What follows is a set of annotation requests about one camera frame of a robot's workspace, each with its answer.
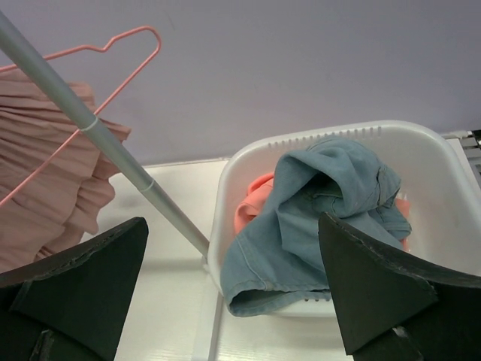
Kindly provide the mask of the blue denim skirt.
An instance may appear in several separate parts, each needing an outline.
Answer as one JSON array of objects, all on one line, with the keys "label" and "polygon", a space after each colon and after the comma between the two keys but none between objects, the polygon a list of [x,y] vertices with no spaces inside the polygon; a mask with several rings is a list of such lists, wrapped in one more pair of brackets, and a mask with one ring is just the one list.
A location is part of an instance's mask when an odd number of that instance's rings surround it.
[{"label": "blue denim skirt", "polygon": [[400,177],[356,141],[330,136],[282,155],[265,205],[225,255],[220,285],[229,312],[252,317],[329,300],[320,216],[400,247],[412,230],[395,203],[400,188]]}]

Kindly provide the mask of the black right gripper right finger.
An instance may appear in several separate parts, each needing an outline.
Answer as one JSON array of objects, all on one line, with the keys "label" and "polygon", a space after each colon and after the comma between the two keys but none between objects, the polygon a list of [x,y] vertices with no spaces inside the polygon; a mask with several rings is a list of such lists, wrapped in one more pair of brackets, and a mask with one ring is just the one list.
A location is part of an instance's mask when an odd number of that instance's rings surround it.
[{"label": "black right gripper right finger", "polygon": [[478,360],[480,278],[384,244],[324,213],[319,247],[346,354]]}]

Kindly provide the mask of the coral pink skirt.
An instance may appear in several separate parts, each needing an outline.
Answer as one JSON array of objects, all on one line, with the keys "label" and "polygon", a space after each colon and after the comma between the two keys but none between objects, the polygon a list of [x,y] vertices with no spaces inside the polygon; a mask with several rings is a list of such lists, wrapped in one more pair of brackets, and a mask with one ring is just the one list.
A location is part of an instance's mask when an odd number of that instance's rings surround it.
[{"label": "coral pink skirt", "polygon": [[237,235],[262,211],[274,185],[274,173],[256,178],[248,187],[246,197],[234,213],[234,233]]}]

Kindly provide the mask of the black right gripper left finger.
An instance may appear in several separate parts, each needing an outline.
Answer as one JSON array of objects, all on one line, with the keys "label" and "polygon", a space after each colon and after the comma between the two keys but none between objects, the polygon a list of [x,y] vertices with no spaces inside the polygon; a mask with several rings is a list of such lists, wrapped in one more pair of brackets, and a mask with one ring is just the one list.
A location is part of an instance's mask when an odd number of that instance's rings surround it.
[{"label": "black right gripper left finger", "polygon": [[134,217],[1,274],[3,360],[113,360],[149,229]]}]

